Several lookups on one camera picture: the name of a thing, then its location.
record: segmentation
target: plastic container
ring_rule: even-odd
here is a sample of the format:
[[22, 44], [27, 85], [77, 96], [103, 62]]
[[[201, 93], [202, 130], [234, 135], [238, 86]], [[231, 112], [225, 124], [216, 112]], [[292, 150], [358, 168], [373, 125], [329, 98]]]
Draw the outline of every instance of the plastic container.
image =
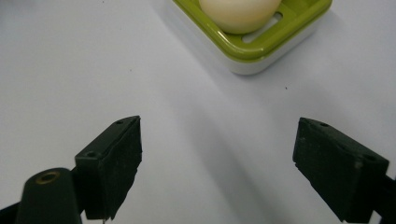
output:
[[282, 0], [274, 17], [259, 31], [247, 35], [222, 32], [200, 9], [198, 0], [172, 0], [171, 8], [176, 18], [189, 28], [182, 33], [197, 35], [203, 47], [212, 51], [230, 71], [252, 75], [311, 35], [331, 4], [332, 0]]

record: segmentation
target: cream-colored round object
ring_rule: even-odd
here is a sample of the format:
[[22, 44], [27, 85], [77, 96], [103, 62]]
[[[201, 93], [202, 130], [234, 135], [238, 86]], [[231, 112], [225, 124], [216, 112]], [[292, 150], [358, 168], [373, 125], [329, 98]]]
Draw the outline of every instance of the cream-colored round object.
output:
[[267, 23], [281, 0], [199, 0], [202, 11], [224, 32], [246, 34]]

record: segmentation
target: green plastic tray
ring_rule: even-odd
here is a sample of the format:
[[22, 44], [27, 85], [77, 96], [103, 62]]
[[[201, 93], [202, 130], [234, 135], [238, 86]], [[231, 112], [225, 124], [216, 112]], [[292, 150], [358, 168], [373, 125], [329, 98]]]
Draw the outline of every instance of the green plastic tray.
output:
[[250, 43], [243, 35], [222, 32], [201, 10], [198, 0], [173, 0], [229, 58], [255, 62], [268, 57], [311, 22], [323, 15], [332, 0], [283, 0], [277, 10], [282, 19]]

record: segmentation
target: soap dish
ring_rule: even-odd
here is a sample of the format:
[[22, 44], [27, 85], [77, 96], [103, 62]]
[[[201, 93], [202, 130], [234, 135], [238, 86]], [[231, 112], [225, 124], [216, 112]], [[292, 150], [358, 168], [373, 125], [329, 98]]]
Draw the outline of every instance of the soap dish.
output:
[[317, 28], [332, 0], [282, 0], [274, 17], [247, 35], [224, 33], [201, 10], [198, 0], [172, 0], [172, 12], [198, 35], [230, 71], [252, 75], [264, 70]]

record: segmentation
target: white table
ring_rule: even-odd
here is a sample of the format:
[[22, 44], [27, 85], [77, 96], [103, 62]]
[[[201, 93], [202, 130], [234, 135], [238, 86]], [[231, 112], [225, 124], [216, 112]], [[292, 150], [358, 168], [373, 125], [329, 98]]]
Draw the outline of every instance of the white table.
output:
[[396, 2], [334, 0], [304, 43], [241, 77], [180, 41], [169, 1], [0, 1], [0, 208], [132, 115], [143, 162], [114, 223], [340, 223], [292, 162], [299, 117], [396, 176]]

